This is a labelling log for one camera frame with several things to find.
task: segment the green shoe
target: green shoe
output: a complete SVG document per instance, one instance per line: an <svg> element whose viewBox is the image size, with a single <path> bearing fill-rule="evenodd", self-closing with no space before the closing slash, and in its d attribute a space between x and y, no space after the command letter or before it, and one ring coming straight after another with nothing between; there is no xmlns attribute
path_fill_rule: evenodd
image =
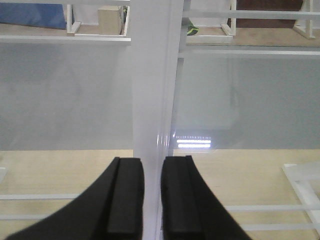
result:
<svg viewBox="0 0 320 240"><path fill-rule="evenodd" d="M198 31L199 31L199 28L194 26L194 24L189 20L187 35L188 36L195 35L195 34L197 34Z"/></svg>

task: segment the white horizontal bar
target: white horizontal bar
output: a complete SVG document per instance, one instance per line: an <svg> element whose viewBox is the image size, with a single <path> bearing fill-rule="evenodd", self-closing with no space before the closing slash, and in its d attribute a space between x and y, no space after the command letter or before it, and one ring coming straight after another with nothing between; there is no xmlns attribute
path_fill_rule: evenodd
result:
<svg viewBox="0 0 320 240"><path fill-rule="evenodd" d="M178 144L180 149L208 149L211 147L211 144Z"/></svg>
<svg viewBox="0 0 320 240"><path fill-rule="evenodd" d="M21 4L86 4L130 6L130 0L3 0L1 2Z"/></svg>
<svg viewBox="0 0 320 240"><path fill-rule="evenodd" d="M278 212L320 210L320 204L314 205L237 205L226 206L229 212Z"/></svg>
<svg viewBox="0 0 320 240"><path fill-rule="evenodd" d="M0 220L40 220L48 216L49 214L0 215Z"/></svg>
<svg viewBox="0 0 320 240"><path fill-rule="evenodd" d="M320 12L307 12L307 11L260 11L260 10L208 11L208 10L192 9L189 11L184 11L182 16L184 18L320 20Z"/></svg>
<svg viewBox="0 0 320 240"><path fill-rule="evenodd" d="M311 230L320 224L312 223L288 223L288 224L241 224L245 231L281 231L281 230Z"/></svg>
<svg viewBox="0 0 320 240"><path fill-rule="evenodd" d="M128 46L131 38L0 35L0 43L12 44L96 44Z"/></svg>
<svg viewBox="0 0 320 240"><path fill-rule="evenodd" d="M78 193L66 194L7 194L0 195L0 200L62 200L62 199L75 199Z"/></svg>
<svg viewBox="0 0 320 240"><path fill-rule="evenodd" d="M179 58L192 57L194 54L213 55L217 58L254 58L254 59L319 59L320 51L296 51L296 50L210 50L210 49L186 49L179 53Z"/></svg>
<svg viewBox="0 0 320 240"><path fill-rule="evenodd" d="M178 144L210 144L211 140L182 140L182 139L178 139L176 142Z"/></svg>

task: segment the wooden floor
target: wooden floor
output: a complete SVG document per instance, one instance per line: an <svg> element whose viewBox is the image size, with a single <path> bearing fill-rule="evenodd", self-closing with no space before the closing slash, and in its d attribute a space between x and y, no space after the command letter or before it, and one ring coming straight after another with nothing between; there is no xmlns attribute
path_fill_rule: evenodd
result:
<svg viewBox="0 0 320 240"><path fill-rule="evenodd" d="M281 167L318 161L317 150L176 150L192 155L204 180L225 206L300 204ZM78 194L114 157L132 150L0 151L0 168L8 172L0 195ZM0 215L46 215L69 200L0 200ZM232 212L240 224L309 223L302 211ZM36 220L0 220L0 239ZM314 230L250 231L254 240L318 240Z"/></svg>

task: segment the blue mat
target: blue mat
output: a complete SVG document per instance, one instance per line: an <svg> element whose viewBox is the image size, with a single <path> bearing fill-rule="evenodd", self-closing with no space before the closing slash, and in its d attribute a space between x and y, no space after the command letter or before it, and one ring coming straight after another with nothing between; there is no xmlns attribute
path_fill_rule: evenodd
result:
<svg viewBox="0 0 320 240"><path fill-rule="evenodd" d="M0 3L0 23L66 29L62 4Z"/></svg>

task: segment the dark brown panel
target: dark brown panel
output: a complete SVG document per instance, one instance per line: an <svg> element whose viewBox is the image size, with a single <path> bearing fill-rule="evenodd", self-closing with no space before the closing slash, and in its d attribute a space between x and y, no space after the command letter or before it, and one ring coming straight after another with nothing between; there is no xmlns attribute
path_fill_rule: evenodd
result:
<svg viewBox="0 0 320 240"><path fill-rule="evenodd" d="M238 0L237 10L299 11L303 0ZM237 19L237 28L286 28L292 29L295 20Z"/></svg>

